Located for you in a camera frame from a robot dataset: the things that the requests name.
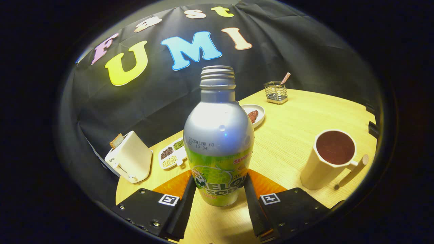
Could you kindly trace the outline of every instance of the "wooden stick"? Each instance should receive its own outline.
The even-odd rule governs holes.
[[[286,82],[286,80],[289,78],[290,75],[291,74],[289,72],[286,73],[285,77],[283,78],[283,80],[282,80],[282,82],[280,84],[283,85]]]
[[[358,173],[360,173],[360,171],[362,171],[362,169],[368,164],[368,160],[369,160],[368,155],[367,154],[363,155],[362,159],[360,159],[357,166],[353,170],[351,170],[351,172],[349,172],[348,175],[346,175],[341,180],[341,182],[339,182],[339,184],[335,186],[335,188],[342,187],[346,185],[348,182],[350,182],[350,180],[352,180]]]

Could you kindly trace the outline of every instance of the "wooden table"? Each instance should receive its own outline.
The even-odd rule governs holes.
[[[268,103],[261,90],[240,101],[240,105],[257,104],[265,109],[265,119],[255,128],[255,144],[250,168],[270,178],[286,189],[300,187],[316,200],[331,208],[345,200],[360,184],[371,167],[375,155],[376,138],[368,133],[369,121],[376,123],[373,114],[363,105],[334,96],[288,89],[289,100],[281,105]],[[300,173],[311,152],[315,136],[326,129],[340,129],[356,141],[359,161],[368,154],[368,165],[352,181],[339,190],[334,186],[349,172],[345,169],[335,180],[319,190],[308,190],[300,181]],[[169,143],[182,137],[183,131],[152,146],[154,150],[151,172],[147,179],[132,184],[119,179],[116,204],[139,188],[154,189],[178,174],[190,170],[188,160],[182,166],[161,169],[158,153]],[[224,244],[243,240],[259,243],[247,208],[246,195],[240,191],[237,201],[227,207],[206,204],[196,189],[185,236],[179,243]]]

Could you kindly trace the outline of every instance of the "aluminum bottle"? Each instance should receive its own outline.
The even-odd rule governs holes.
[[[203,200],[227,206],[236,201],[247,175],[253,126],[235,101],[231,67],[204,67],[200,87],[201,101],[184,126],[185,150]]]

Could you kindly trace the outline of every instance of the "bottle neck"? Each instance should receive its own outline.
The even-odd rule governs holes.
[[[201,102],[235,102],[235,90],[202,90]]]

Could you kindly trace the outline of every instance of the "pink straw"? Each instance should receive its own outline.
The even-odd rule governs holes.
[[[286,73],[285,78],[283,78],[283,80],[282,80],[282,82],[280,84],[283,85],[287,81],[287,79],[289,78],[290,75],[291,74],[289,72]]]

